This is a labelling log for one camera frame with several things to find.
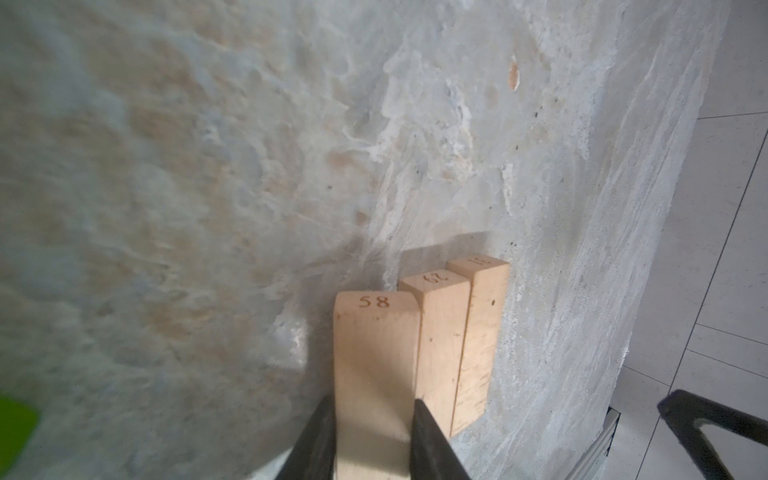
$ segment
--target tile grout line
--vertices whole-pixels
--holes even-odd
[[[740,367],[740,366],[735,366],[735,365],[732,365],[732,364],[730,364],[730,363],[728,363],[728,362],[724,362],[723,360],[719,360],[719,359],[716,359],[716,358],[715,358],[715,357],[713,357],[713,356],[704,355],[703,353],[699,353],[699,352],[697,352],[696,350],[691,350],[691,349],[686,349],[686,350],[688,350],[689,352],[693,352],[693,353],[696,353],[697,355],[706,356],[708,359],[712,359],[712,360],[714,360],[715,362],[725,363],[725,364],[726,364],[726,365],[728,365],[728,366],[732,366],[734,369],[743,370],[744,372],[747,372],[747,373],[752,373],[753,375],[757,375],[757,376],[763,377],[764,379],[768,380],[768,376],[765,376],[765,375],[760,375],[759,373],[753,372],[752,370],[747,370],[747,369],[744,369],[744,368],[742,368],[742,367]]]
[[[659,415],[656,418],[656,425],[654,425],[654,430],[650,434],[650,439],[648,440],[648,445],[645,447],[645,453],[643,454],[643,459],[640,462],[640,467],[637,468],[637,475],[634,476],[634,480],[637,480],[640,478],[640,471],[643,469],[643,464],[645,463],[645,457],[648,455],[648,450],[650,450],[650,441],[654,439],[654,435],[656,435],[656,428],[659,426],[659,421],[661,420],[661,415]]]
[[[715,115],[713,117],[698,117],[697,120],[707,120],[708,118],[742,117],[744,115],[760,115],[760,114],[768,114],[768,111],[754,111],[749,114],[732,114],[732,115]]]
[[[704,301],[707,299],[707,294],[710,292],[710,287],[712,286],[712,280],[714,280],[715,278],[717,267],[720,265],[720,260],[723,258],[723,252],[725,251],[725,246],[728,244],[728,238],[730,237],[730,232],[733,230],[733,225],[736,223],[736,217],[739,216],[739,210],[741,209],[741,204],[742,202],[744,202],[744,197],[746,196],[746,189],[750,187],[750,181],[752,180],[752,175],[755,173],[755,168],[757,167],[757,161],[760,159],[760,154],[763,153],[763,147],[765,146],[766,138],[768,138],[768,130],[766,130],[765,135],[763,135],[763,143],[760,144],[760,149],[757,151],[757,158],[755,158],[755,163],[752,166],[752,171],[750,172],[750,176],[746,179],[746,185],[744,186],[744,192],[741,194],[741,200],[739,200],[739,206],[736,207],[736,213],[733,215],[733,221],[730,223],[728,234],[726,235],[725,241],[723,242],[723,248],[722,250],[720,250],[720,255],[717,257],[717,262],[715,263],[715,268],[712,271],[710,282],[707,284],[707,289],[704,291],[704,297],[701,300],[701,305],[699,305],[699,311],[696,313],[696,321],[694,322],[694,326],[690,329],[690,333],[688,334],[688,341],[685,342],[685,349],[683,349],[683,355],[680,356],[680,362],[677,364],[677,368],[674,371],[674,376],[672,377],[672,385],[674,385],[674,381],[677,378],[677,373],[680,371],[680,365],[683,364],[683,357],[685,356],[685,351],[688,350],[688,343],[690,343],[690,338],[694,334],[694,328],[696,328],[696,325],[699,322],[699,315],[701,315],[701,310],[704,307]],[[667,395],[669,395],[672,392],[672,385],[670,385],[670,389],[667,391]],[[659,415],[659,417],[656,419],[656,426],[654,426],[654,431],[650,434],[650,440],[648,441],[648,446],[645,448],[645,453],[643,454],[643,460],[640,462],[640,468],[637,470],[637,475],[634,477],[634,480],[637,480],[638,478],[640,478],[640,472],[643,469],[643,464],[645,463],[645,457],[648,455],[648,450],[650,450],[650,443],[654,440],[654,436],[656,435],[656,429],[659,426],[660,420],[661,420],[661,415]]]
[[[622,365],[622,366],[623,366],[623,367],[625,367],[626,369],[632,370],[632,371],[633,371],[633,372],[635,372],[635,373],[640,373],[642,376],[646,376],[646,377],[648,377],[649,379],[653,380],[654,382],[659,382],[661,385],[664,385],[664,386],[669,386],[669,385],[667,385],[666,383],[662,382],[661,380],[656,380],[654,377],[652,377],[652,376],[650,376],[650,375],[646,375],[646,374],[644,374],[644,373],[642,373],[642,372],[638,372],[637,370],[635,370],[635,369],[631,369],[630,367],[628,367],[628,366],[626,366],[626,365]]]
[[[717,273],[717,267],[720,266],[720,261],[723,259],[723,252],[725,252],[725,247],[728,244],[728,239],[730,238],[730,233],[733,231],[733,225],[736,223],[736,218],[739,216],[739,210],[741,210],[741,204],[744,202],[744,197],[746,196],[746,191],[750,188],[750,182],[752,180],[752,175],[755,173],[755,168],[757,168],[757,161],[760,159],[760,154],[763,153],[763,147],[766,144],[766,138],[768,138],[768,130],[766,130],[765,135],[763,135],[763,143],[760,144],[760,148],[757,150],[757,157],[755,158],[755,163],[752,165],[752,170],[750,171],[749,177],[746,179],[746,185],[744,185],[744,192],[741,194],[741,199],[739,200],[739,205],[736,207],[736,213],[733,215],[733,220],[730,222],[730,228],[728,228],[728,234],[725,236],[725,241],[723,242],[723,248],[720,249],[720,255],[717,257],[717,262],[715,263],[715,267],[712,270],[712,276],[710,277],[710,282],[707,284],[707,289],[704,290],[704,296],[701,299],[701,305],[699,305],[699,311],[696,313],[696,320],[694,321],[694,326],[691,327],[690,333],[688,333],[688,340],[685,342],[685,348],[683,349],[683,355],[680,356],[680,361],[677,364],[677,368],[674,371],[674,376],[672,377],[672,383],[670,385],[669,392],[667,392],[667,395],[669,395],[672,392],[672,385],[674,385],[674,381],[677,378],[677,373],[680,371],[680,365],[683,364],[683,357],[685,357],[685,350],[688,349],[688,344],[690,343],[690,338],[694,335],[694,328],[696,328],[696,325],[699,323],[699,316],[701,315],[701,310],[704,308],[704,302],[707,301],[707,295],[710,292],[710,288],[712,287],[712,281],[715,278],[715,274]]]
[[[755,340],[755,339],[748,339],[748,338],[746,338],[745,336],[737,335],[736,333],[726,332],[725,330],[721,330],[721,329],[716,329],[716,328],[715,328],[715,327],[713,327],[713,326],[704,325],[703,323],[697,323],[697,325],[698,325],[698,326],[702,326],[702,327],[704,327],[704,328],[708,328],[708,329],[714,330],[714,331],[716,331],[716,332],[720,332],[720,333],[726,333],[726,334],[728,334],[728,335],[737,336],[737,337],[739,337],[740,339],[745,339],[745,340],[749,340],[750,342],[755,342],[755,343],[759,343],[760,345],[765,345],[765,346],[768,346],[768,343],[760,342],[759,340]]]

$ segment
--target wood grain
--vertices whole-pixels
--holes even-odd
[[[341,292],[333,308],[336,477],[409,478],[421,311],[408,292]]]
[[[413,293],[422,309],[416,397],[424,400],[448,437],[467,321],[469,280],[447,270],[434,270],[403,278],[397,288]]]
[[[451,260],[446,268],[472,284],[451,426],[454,436],[485,413],[510,266],[493,257],[473,255]]]

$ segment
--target printed number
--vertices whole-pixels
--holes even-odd
[[[480,257],[470,258],[470,259],[469,259],[469,260],[467,260],[467,261],[468,261],[468,262],[472,262],[472,263],[474,263],[475,265],[490,265],[490,264],[491,264],[491,262],[489,262],[489,261],[487,261],[487,260],[484,260],[484,259],[482,259],[482,258],[480,258]]]
[[[367,308],[372,305],[371,301],[368,300],[370,296],[363,295],[360,297],[360,302],[362,302],[362,305],[358,305],[359,308]],[[385,308],[389,306],[389,298],[386,296],[377,296],[376,297],[376,306],[380,306],[382,308]]]
[[[424,280],[430,283],[437,283],[440,280],[447,280],[447,278],[441,277],[439,273],[430,273],[429,275],[424,276]]]

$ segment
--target green object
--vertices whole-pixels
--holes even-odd
[[[0,396],[0,477],[11,469],[39,419],[35,410]]]

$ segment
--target black metal frame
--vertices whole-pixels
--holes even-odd
[[[701,432],[703,425],[717,425],[768,446],[768,422],[685,390],[675,390],[658,408],[706,480],[733,480],[733,476]]]
[[[333,396],[322,399],[276,480],[331,480],[336,457]],[[427,405],[417,399],[411,427],[412,480],[470,480]]]

